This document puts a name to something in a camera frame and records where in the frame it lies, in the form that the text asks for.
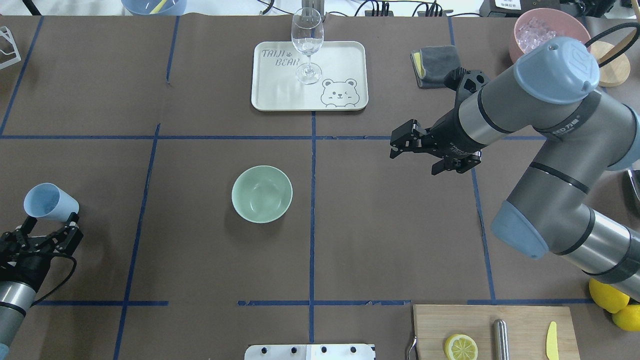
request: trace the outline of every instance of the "white label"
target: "white label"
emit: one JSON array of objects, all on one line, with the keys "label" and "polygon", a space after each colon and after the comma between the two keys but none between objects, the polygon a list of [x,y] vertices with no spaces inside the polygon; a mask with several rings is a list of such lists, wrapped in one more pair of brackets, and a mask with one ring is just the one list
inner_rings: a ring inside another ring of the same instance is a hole
[{"label": "white label", "polygon": [[520,0],[495,0],[495,5],[503,9],[522,10]]}]

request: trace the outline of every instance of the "lemon slice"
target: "lemon slice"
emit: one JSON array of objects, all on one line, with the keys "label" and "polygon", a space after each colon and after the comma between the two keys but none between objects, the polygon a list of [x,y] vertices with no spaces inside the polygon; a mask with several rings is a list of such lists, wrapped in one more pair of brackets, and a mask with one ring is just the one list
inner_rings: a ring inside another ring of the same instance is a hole
[{"label": "lemon slice", "polygon": [[444,343],[444,353],[449,360],[476,360],[478,346],[476,342],[464,334],[449,336]]}]

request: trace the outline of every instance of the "yellow sponge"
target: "yellow sponge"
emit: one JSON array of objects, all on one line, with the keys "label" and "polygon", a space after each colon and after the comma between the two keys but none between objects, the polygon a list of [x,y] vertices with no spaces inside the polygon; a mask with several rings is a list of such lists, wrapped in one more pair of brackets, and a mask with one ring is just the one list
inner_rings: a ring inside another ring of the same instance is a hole
[{"label": "yellow sponge", "polygon": [[413,53],[413,67],[415,71],[418,73],[419,78],[424,78],[424,67],[422,67],[422,55],[420,55],[420,51],[416,51]]}]

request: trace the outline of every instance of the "plastic cup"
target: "plastic cup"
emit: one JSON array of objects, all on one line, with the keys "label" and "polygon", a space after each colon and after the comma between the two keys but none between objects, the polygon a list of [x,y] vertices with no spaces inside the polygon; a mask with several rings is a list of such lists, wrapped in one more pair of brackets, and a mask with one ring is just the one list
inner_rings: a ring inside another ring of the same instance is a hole
[{"label": "plastic cup", "polygon": [[260,165],[245,170],[234,183],[231,202],[243,219],[265,224],[280,218],[291,205],[293,187],[280,169]]},{"label": "plastic cup", "polygon": [[35,218],[65,222],[79,210],[78,201],[51,183],[36,185],[24,197],[24,211]]},{"label": "plastic cup", "polygon": [[524,55],[524,50],[518,45],[518,40],[516,39],[518,29],[534,17],[546,22],[551,30],[558,31],[563,36],[577,39],[583,44],[591,39],[587,29],[575,17],[556,9],[532,9],[522,14],[516,20],[515,26],[513,26],[513,33],[509,41],[509,57],[513,63],[516,63],[517,59]]}]

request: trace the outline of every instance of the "pink bowl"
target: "pink bowl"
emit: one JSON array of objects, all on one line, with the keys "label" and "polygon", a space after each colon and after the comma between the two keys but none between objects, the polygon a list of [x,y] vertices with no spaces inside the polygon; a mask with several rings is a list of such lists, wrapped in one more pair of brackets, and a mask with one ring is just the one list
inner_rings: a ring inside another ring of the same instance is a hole
[{"label": "pink bowl", "polygon": [[591,38],[591,35],[589,35],[589,32],[582,23],[565,12],[550,8],[532,9],[522,14],[513,27],[513,34],[511,34],[511,41],[509,43],[509,55],[513,63],[524,55],[524,51],[522,51],[516,41],[516,32],[533,17],[544,20],[552,30],[562,31],[564,36],[577,39],[583,44]]}]

